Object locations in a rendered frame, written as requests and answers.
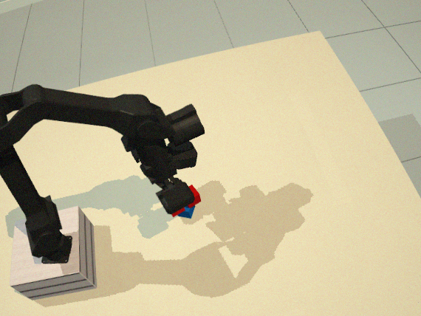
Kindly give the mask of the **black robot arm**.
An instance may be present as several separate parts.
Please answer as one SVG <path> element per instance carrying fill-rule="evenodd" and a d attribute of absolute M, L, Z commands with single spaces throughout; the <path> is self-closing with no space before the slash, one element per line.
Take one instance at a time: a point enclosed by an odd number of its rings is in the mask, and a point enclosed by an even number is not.
<path fill-rule="evenodd" d="M 7 114 L 13 111 L 17 112 L 8 121 Z M 39 196 L 13 147 L 42 120 L 111 128 L 123 135 L 126 152 L 136 149 L 146 163 L 160 161 L 168 149 L 173 157 L 169 161 L 172 176 L 176 169 L 196 166 L 198 153 L 189 140 L 205 133 L 192 103 L 165 116 L 161 107 L 142 94 L 101 97 L 33 84 L 0 95 L 0 175 L 27 218 L 31 253 L 42 257 L 43 264 L 68 263 L 72 237 L 60 232 L 56 204 L 50 195 Z"/>

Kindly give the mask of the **blue cube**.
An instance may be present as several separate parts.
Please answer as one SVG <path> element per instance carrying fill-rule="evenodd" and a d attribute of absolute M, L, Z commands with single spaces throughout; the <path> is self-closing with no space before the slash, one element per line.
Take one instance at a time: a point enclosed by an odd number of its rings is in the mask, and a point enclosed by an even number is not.
<path fill-rule="evenodd" d="M 190 208 L 190 209 L 189 209 L 188 206 L 186 206 L 184 208 L 185 208 L 185 211 L 183 211 L 182 213 L 177 214 L 177 216 L 181 216 L 181 217 L 185 217 L 185 218 L 190 218 L 191 219 L 191 217 L 193 215 L 193 212 L 194 212 L 195 205 L 192 208 Z"/>

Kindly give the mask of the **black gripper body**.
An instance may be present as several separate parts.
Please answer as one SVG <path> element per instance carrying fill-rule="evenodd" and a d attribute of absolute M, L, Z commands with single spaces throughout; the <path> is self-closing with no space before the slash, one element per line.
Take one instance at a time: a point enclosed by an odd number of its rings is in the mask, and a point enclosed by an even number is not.
<path fill-rule="evenodd" d="M 142 161 L 136 149 L 130 152 L 137 163 L 141 162 L 142 168 L 151 183 L 157 183 L 160 188 L 164 187 L 159 195 L 159 199 L 168 214 L 179 211 L 194 202 L 194 194 L 186 182 L 181 182 L 179 178 L 174 178 L 171 175 L 169 161 L 173 157 L 168 149 L 166 155 L 160 161 L 154 163 Z"/>

